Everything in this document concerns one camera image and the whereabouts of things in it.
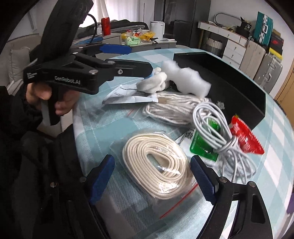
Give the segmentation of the person's left hand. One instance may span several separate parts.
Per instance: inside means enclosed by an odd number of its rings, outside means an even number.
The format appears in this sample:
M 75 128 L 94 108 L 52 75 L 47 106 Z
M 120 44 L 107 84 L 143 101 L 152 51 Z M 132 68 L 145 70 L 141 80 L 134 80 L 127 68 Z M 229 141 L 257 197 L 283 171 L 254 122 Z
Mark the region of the person's left hand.
M 30 83 L 27 85 L 26 100 L 41 110 L 41 100 L 47 101 L 52 95 L 52 89 L 45 83 Z M 70 112 L 79 100 L 80 93 L 68 90 L 64 93 L 62 100 L 55 103 L 56 115 L 62 116 Z

